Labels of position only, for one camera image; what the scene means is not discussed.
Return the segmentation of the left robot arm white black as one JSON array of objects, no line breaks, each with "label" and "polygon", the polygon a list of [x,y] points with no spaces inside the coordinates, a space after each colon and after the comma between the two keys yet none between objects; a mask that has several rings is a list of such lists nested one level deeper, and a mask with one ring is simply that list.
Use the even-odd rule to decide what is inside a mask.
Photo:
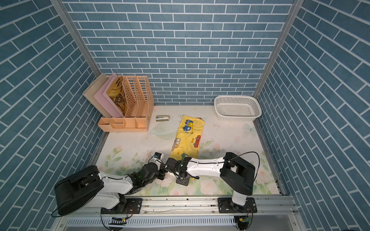
[{"label": "left robot arm white black", "polygon": [[83,207],[122,210],[125,195],[141,191],[156,179],[163,180],[166,173],[163,164],[154,162],[126,177],[106,174],[98,171],[97,166],[89,166],[55,184],[58,214],[66,216]]}]

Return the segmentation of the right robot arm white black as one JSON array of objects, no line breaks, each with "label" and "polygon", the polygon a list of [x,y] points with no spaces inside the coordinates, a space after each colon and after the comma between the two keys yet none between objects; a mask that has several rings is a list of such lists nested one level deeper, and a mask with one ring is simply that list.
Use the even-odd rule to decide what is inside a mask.
[{"label": "right robot arm white black", "polygon": [[231,197],[218,198],[220,213],[256,213],[253,193],[255,166],[240,156],[227,152],[217,159],[195,159],[182,154],[181,160],[169,158],[164,169],[172,173],[176,183],[187,186],[191,178],[200,176],[221,178],[233,190]]}]

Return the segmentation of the yellow car print pillowcase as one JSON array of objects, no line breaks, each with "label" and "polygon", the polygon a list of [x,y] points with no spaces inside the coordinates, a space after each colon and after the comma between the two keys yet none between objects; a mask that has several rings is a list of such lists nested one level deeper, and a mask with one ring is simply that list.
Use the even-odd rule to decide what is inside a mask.
[{"label": "yellow car print pillowcase", "polygon": [[180,160],[182,154],[198,158],[200,140],[205,121],[198,117],[184,115],[177,130],[170,158]]}]

